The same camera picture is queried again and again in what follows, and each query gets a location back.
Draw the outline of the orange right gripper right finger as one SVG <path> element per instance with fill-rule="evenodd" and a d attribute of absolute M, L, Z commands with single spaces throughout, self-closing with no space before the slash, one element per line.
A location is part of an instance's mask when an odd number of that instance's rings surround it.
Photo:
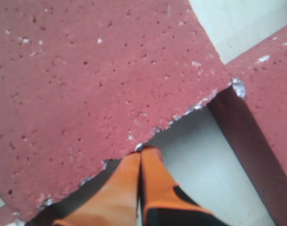
<path fill-rule="evenodd" d="M 199 206 L 179 187 L 165 167 L 158 148 L 144 146 L 140 158 L 144 226 L 213 225 L 213 214 Z"/>

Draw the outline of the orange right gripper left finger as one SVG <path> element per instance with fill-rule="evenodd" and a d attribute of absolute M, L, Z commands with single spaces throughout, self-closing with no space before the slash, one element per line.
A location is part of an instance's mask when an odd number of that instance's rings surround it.
<path fill-rule="evenodd" d="M 140 154 L 125 156 L 116 170 L 85 204 L 54 226 L 135 226 L 137 224 Z"/>

